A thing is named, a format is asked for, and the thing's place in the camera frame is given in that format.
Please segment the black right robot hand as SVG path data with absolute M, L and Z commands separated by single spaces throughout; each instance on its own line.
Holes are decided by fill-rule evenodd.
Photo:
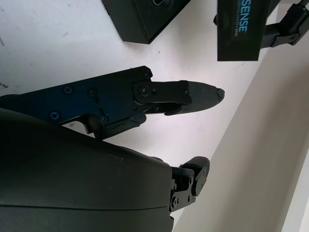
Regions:
M 199 82 L 153 82 L 146 66 L 0 99 L 3 232 L 170 232 L 193 204 L 206 157 L 179 167 L 105 139 L 148 114 L 193 113 L 225 92 Z

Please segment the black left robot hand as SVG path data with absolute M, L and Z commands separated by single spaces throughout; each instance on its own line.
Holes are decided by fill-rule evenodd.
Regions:
M 297 44 L 309 30 L 308 4 L 307 0 L 292 4 L 280 22 L 266 25 L 261 48 Z

